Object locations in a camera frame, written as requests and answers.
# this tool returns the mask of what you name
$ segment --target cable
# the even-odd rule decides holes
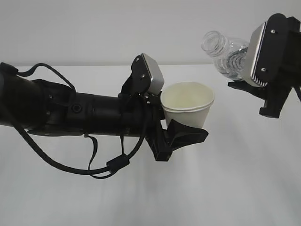
[[[147,104],[146,104],[146,101],[144,100],[144,98],[140,96],[140,100],[142,102],[142,107],[143,107],[143,111],[144,111],[144,124],[143,124],[143,128],[142,128],[142,131],[141,131],[141,135],[139,137],[139,140],[136,144],[136,146],[133,148],[133,150],[130,152],[130,154],[128,154],[128,158],[131,159],[136,153],[137,151],[139,150],[139,148],[141,147],[142,145],[142,142],[146,136],[146,129],[147,129],[147,125],[148,125],[148,114],[147,114]]]
[[[97,153],[98,143],[97,143],[97,139],[95,137],[89,136],[87,134],[85,134],[85,137],[90,138],[93,142],[93,153],[92,153],[89,165],[88,165],[88,170],[90,170],[91,163],[92,163],[92,161],[95,158],[96,153]],[[95,178],[95,179],[106,179],[106,178],[109,178],[109,177],[113,176],[115,173],[117,173],[117,171],[113,172],[113,173],[110,173],[108,175],[105,175],[105,176],[94,176],[94,175],[90,175],[90,176]]]
[[[124,154],[124,135],[123,134],[120,135],[120,141],[121,141],[122,154]]]
[[[58,77],[60,77],[64,82],[66,82],[66,83],[69,85],[69,87],[70,87],[71,90],[72,90],[72,95],[73,95],[72,98],[70,98],[69,103],[59,103],[59,104],[62,105],[62,106],[69,106],[69,105],[73,102],[73,100],[74,100],[74,98],[75,98],[76,89],[75,89],[75,87],[72,85],[71,82],[69,82],[69,81],[68,81],[61,73],[59,73],[59,72],[58,72],[56,69],[54,69],[53,67],[51,67],[51,66],[49,66],[49,65],[47,65],[47,64],[45,64],[45,63],[38,63],[38,64],[34,65],[31,69],[29,69],[28,71],[26,71],[26,72],[17,72],[17,75],[19,75],[19,76],[21,76],[21,77],[28,77],[28,76],[31,76],[31,75],[35,72],[35,70],[36,70],[38,67],[40,67],[40,66],[45,67],[45,68],[51,70],[53,73],[55,73]]]
[[[0,112],[5,118],[7,118],[10,121],[12,126],[18,131],[18,133],[29,144],[29,146],[38,154],[38,156],[41,157],[45,162],[47,162],[52,167],[55,167],[59,170],[68,173],[74,173],[80,175],[93,175],[93,174],[100,174],[109,171],[108,167],[86,170],[86,169],[72,168],[54,161],[37,145],[37,143],[34,142],[34,140],[29,136],[29,134],[22,128],[20,123],[13,117],[13,115],[11,115],[11,113],[8,111],[8,109],[5,107],[2,101],[0,101]]]
[[[300,87],[299,86],[294,86],[294,89],[297,93],[297,96],[298,96],[299,100],[301,101],[301,89],[300,89]]]

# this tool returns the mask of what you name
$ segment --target white wall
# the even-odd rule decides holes
[[[250,40],[274,13],[301,19],[300,0],[1,0],[0,61],[13,65],[204,64],[211,30]]]

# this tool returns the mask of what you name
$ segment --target white paper cup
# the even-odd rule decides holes
[[[174,119],[186,126],[202,128],[213,102],[213,90],[198,82],[175,83],[161,93],[167,126]]]

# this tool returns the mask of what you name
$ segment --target white surface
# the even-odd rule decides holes
[[[129,66],[58,67],[79,92],[116,96]],[[301,104],[294,92],[281,118],[258,115],[263,102],[227,87],[211,65],[162,66],[166,85],[198,81],[216,98],[207,140],[155,162],[143,147],[107,180],[45,164],[9,127],[0,127],[1,226],[299,226]],[[36,78],[59,81],[38,69]],[[86,168],[92,144],[83,137],[34,137],[54,159]],[[98,136],[93,167],[121,153],[118,137]],[[126,138],[128,153],[136,143]]]
[[[2,0],[0,61],[14,65],[203,64],[203,35],[250,40],[274,13],[301,19],[300,0]]]

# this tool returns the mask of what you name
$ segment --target clear plastic bottle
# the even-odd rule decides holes
[[[216,69],[225,77],[239,81],[245,66],[249,43],[229,38],[217,31],[208,32],[202,40],[202,49],[212,58]]]

